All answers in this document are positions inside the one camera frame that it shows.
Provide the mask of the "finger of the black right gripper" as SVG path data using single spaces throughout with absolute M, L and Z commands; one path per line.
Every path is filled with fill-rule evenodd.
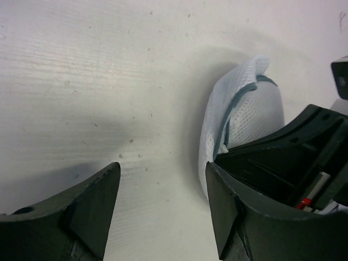
M 310 104 L 280 130 L 219 154 L 215 164 L 297 209 L 347 205 L 347 116 Z

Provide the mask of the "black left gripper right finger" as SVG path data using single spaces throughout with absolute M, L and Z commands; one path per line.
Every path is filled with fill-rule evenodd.
M 347 211 L 321 215 L 281 204 L 206 166 L 220 260 L 347 260 Z

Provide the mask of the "white mesh laundry bag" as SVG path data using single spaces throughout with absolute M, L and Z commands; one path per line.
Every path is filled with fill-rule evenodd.
M 207 103 L 198 153 L 198 175 L 207 194 L 206 164 L 230 148 L 263 138 L 284 127 L 281 92 L 266 70 L 270 59 L 257 55 L 214 85 Z

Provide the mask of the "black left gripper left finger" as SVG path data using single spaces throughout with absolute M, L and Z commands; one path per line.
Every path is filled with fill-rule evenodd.
M 41 202 L 1 215 L 1 260 L 103 260 L 119 190 L 113 162 Z

